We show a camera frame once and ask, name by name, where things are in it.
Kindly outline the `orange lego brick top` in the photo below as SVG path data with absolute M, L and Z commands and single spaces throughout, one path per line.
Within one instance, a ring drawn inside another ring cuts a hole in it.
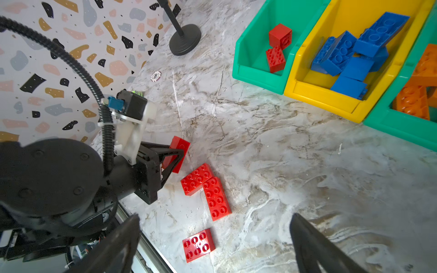
M 437 86 L 437 45 L 428 44 L 405 86 Z

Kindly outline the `blue lego brick slim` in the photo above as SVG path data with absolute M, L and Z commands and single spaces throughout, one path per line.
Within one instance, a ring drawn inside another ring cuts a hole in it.
M 340 76 L 364 81 L 373 65 L 374 61 L 371 59 L 352 57 Z

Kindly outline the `blue lego brick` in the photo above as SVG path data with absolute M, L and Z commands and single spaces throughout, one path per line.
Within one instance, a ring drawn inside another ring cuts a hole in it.
M 340 36 L 330 36 L 311 63 L 311 70 L 331 76 L 342 73 L 354 55 L 353 47 L 357 38 L 349 31 Z
M 370 58 L 377 55 L 404 27 L 410 19 L 407 15 L 385 12 L 355 42 L 353 51 Z
M 368 91 L 364 82 L 345 76 L 339 76 L 330 90 L 357 100 L 362 100 Z

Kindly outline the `blue lego brick top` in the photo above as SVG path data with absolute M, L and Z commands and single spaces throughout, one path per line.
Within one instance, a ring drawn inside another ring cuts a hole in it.
M 353 51 L 370 58 L 377 55 L 404 27 L 410 19 L 407 15 L 385 12 L 355 42 Z

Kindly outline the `orange lego brick low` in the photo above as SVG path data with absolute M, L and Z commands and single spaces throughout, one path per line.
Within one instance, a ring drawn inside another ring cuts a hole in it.
M 392 109 L 429 121 L 430 112 L 426 87 L 404 87 L 394 99 Z

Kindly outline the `small red lego cube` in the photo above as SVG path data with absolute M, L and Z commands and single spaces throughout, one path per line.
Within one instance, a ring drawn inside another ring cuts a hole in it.
M 272 48 L 286 49 L 292 42 L 292 29 L 283 24 L 278 24 L 269 31 L 269 44 Z

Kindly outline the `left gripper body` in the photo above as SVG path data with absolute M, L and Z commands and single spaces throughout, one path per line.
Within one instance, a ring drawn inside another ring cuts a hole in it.
M 163 169 L 165 157 L 183 151 L 173 150 L 168 145 L 142 142 L 136 156 L 136 164 L 130 164 L 124 157 L 114 158 L 114 167 L 105 178 L 107 185 L 121 200 L 134 193 L 142 201 L 152 204 L 158 200 L 158 191 L 163 188 L 177 162 Z

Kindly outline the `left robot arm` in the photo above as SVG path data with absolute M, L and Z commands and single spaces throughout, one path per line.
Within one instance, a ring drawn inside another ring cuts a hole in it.
M 72 139 L 1 143 L 1 258 L 32 261 L 103 239 L 121 199 L 158 198 L 183 149 L 142 142 L 135 163 Z

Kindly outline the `lone red lego brick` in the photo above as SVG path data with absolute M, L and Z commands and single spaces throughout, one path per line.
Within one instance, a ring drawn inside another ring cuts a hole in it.
M 205 229 L 183 240 L 185 260 L 190 263 L 216 249 L 211 230 Z

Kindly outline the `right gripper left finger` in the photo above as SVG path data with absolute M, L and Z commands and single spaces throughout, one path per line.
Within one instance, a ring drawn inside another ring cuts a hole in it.
M 140 240 L 140 217 L 130 216 L 67 273 L 129 273 Z

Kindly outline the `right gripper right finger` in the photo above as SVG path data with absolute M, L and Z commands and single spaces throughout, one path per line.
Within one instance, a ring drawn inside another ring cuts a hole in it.
M 366 273 L 299 213 L 292 216 L 290 234 L 300 273 Z

